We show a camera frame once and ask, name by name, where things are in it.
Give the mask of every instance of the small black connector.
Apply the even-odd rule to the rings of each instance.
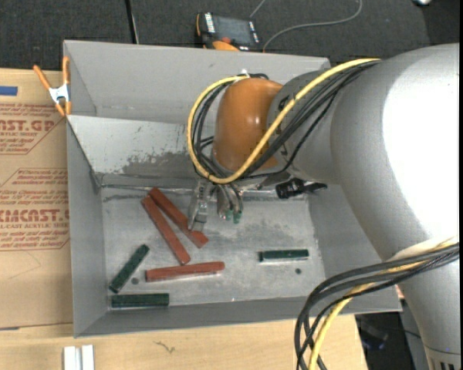
[[[288,199],[302,193],[312,193],[326,188],[327,185],[325,183],[315,182],[306,185],[305,181],[299,178],[292,178],[290,181],[276,185],[276,194],[278,194],[280,199]]]

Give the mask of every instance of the cardboard sheet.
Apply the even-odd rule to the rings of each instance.
[[[0,85],[0,328],[71,322],[66,121],[32,70]]]

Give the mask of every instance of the white cable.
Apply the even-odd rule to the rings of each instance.
[[[252,14],[250,15],[250,18],[252,16],[255,15],[255,13],[264,5],[266,0],[262,0],[259,5],[255,8],[255,10],[252,12]],[[283,29],[281,30],[280,32],[277,32],[276,34],[274,34],[265,44],[264,46],[262,47],[262,51],[264,52],[265,49],[267,48],[267,46],[272,42],[272,40],[278,38],[279,36],[287,33],[287,32],[291,32],[292,30],[297,30],[297,29],[303,29],[303,28],[308,28],[308,27],[314,27],[314,26],[328,26],[328,25],[339,25],[340,23],[345,23],[345,22],[348,22],[348,21],[351,21],[352,19],[355,19],[361,12],[362,12],[362,7],[363,7],[363,0],[358,0],[359,1],[359,5],[358,5],[358,9],[355,11],[354,14],[352,14],[351,16],[347,17],[347,18],[344,18],[344,19],[338,19],[336,21],[328,21],[328,22],[314,22],[314,23],[304,23],[304,24],[301,24],[301,25],[295,25],[295,26],[291,26],[289,28],[286,28],[286,29]]]

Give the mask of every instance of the black power supply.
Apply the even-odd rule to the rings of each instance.
[[[261,42],[251,20],[228,18],[199,12],[196,18],[197,43],[206,49],[258,51]]]

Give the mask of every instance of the black floor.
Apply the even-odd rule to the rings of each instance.
[[[197,12],[246,19],[261,0],[131,0],[140,43],[194,43]],[[351,16],[357,0],[268,0],[255,15],[260,36],[306,22]],[[0,67],[59,69],[64,39],[130,42],[123,0],[0,0]],[[269,51],[328,57],[332,65],[359,56],[383,59],[427,45],[460,41],[460,0],[363,0],[352,21],[287,32]],[[382,349],[368,349],[371,370],[413,370],[398,314],[371,315],[387,330]]]

